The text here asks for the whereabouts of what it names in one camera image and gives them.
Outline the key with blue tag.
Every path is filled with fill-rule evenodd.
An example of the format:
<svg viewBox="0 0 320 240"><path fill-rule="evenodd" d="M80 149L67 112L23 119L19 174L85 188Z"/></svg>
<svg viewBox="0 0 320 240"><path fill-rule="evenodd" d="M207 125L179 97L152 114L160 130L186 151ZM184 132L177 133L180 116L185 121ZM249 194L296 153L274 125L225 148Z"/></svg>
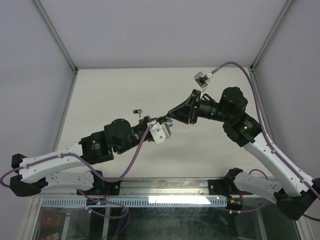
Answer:
<svg viewBox="0 0 320 240"><path fill-rule="evenodd" d="M171 128L173 126L173 120L172 119L168 119L166 123L167 123L169 128Z"/></svg>

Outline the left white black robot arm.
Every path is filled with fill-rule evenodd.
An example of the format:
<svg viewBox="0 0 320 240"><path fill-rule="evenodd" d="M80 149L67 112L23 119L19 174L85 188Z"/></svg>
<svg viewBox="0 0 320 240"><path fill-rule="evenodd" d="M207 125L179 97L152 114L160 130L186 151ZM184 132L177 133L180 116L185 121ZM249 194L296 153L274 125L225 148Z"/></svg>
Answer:
<svg viewBox="0 0 320 240"><path fill-rule="evenodd" d="M14 173L9 188L18 197L31 197L51 189L76 189L103 192L105 186L121 181L131 170L144 142L163 143L170 137L170 129L160 118L146 116L135 126L118 118L79 142L62 150L36 157L15 154L11 159ZM131 149L135 153L123 173L118 177L106 177L96 170L95 164L105 163Z"/></svg>

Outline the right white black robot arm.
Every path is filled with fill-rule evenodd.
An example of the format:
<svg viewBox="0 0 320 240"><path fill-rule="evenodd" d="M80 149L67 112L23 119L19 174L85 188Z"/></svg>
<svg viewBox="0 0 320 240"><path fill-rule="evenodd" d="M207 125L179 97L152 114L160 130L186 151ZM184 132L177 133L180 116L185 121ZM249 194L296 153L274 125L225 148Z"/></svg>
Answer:
<svg viewBox="0 0 320 240"><path fill-rule="evenodd" d="M193 90L183 103L168 111L167 116L184 124L198 118L222 122L227 137L256 157L274 176L274 180L255 177L240 168L232 168L215 190L229 197L237 191L257 195L275 204L291 220L299 220L320 194L320 180L305 174L264 136L261 125L245 110L248 100L238 87L228 87L219 102L204 100Z"/></svg>

